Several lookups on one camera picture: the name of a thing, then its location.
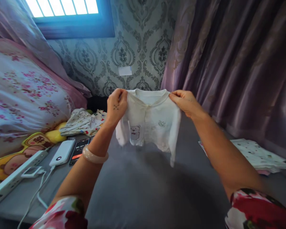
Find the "hand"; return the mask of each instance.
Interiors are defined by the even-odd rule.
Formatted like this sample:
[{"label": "hand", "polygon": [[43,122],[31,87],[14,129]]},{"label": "hand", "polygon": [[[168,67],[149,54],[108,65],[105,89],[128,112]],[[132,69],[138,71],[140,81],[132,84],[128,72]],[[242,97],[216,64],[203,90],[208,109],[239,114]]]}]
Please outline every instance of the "hand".
[{"label": "hand", "polygon": [[177,90],[170,93],[169,98],[191,119],[202,118],[206,114],[191,91]]},{"label": "hand", "polygon": [[106,124],[116,127],[127,109],[127,91],[121,88],[115,89],[107,100]]}]

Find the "wallpaper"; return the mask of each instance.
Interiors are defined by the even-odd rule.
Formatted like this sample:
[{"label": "wallpaper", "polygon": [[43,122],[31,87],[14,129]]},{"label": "wallpaper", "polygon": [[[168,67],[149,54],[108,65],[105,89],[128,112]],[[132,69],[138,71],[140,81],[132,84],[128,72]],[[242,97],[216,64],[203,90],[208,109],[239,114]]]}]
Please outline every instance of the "wallpaper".
[{"label": "wallpaper", "polygon": [[[159,90],[178,0],[111,0],[114,38],[49,40],[67,74],[93,95],[115,88]],[[118,67],[132,75],[119,76]]]}]

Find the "floral shirt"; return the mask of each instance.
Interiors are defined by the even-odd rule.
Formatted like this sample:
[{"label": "floral shirt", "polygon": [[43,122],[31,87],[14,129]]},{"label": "floral shirt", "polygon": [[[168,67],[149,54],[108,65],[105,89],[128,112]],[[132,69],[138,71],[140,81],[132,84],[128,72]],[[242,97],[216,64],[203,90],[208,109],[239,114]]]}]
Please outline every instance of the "floral shirt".
[{"label": "floral shirt", "polygon": [[[231,196],[232,207],[225,218],[229,229],[286,229],[286,208],[277,200],[253,189],[240,189]],[[76,197],[53,204],[31,229],[87,228],[84,205]]]}]

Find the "curtain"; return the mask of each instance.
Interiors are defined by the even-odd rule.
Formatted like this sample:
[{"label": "curtain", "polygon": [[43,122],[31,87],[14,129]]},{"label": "curtain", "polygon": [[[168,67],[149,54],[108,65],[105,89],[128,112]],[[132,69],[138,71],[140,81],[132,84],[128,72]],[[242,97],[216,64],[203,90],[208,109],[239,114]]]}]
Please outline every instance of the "curtain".
[{"label": "curtain", "polygon": [[27,47],[59,77],[86,97],[91,97],[89,89],[68,77],[57,55],[36,26],[22,0],[0,0],[0,38],[7,38]]},{"label": "curtain", "polygon": [[286,158],[286,0],[183,0],[161,88]]}]

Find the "white cable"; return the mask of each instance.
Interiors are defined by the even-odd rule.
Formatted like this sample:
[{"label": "white cable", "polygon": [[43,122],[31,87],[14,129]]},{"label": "white cable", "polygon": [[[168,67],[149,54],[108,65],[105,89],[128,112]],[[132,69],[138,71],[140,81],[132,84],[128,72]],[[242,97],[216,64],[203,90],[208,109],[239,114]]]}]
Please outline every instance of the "white cable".
[{"label": "white cable", "polygon": [[37,193],[39,192],[39,190],[42,188],[42,186],[47,182],[48,178],[50,177],[50,175],[51,175],[51,173],[52,173],[52,171],[53,171],[54,169],[55,169],[55,166],[52,166],[52,167],[51,167],[51,170],[50,170],[50,173],[48,174],[48,176],[47,176],[47,178],[45,179],[45,181],[44,181],[43,183],[42,183],[42,182],[40,183],[40,186],[39,186],[38,190],[35,192],[34,196],[32,197],[32,199],[31,199],[31,201],[30,201],[30,203],[29,203],[28,209],[26,210],[24,216],[22,217],[21,221],[19,222],[17,229],[20,229],[20,226],[21,226],[21,224],[22,224],[22,221],[24,220],[24,218],[26,217],[26,215],[29,213],[31,204],[32,204],[32,202],[33,202],[35,196],[37,195]]},{"label": "white cable", "polygon": [[[43,182],[43,179],[44,179],[44,175],[42,176],[41,178],[41,184]],[[40,191],[37,192],[37,199],[39,200],[39,202],[45,207],[45,209],[48,209],[48,205],[45,203],[45,201],[40,197]]]}]

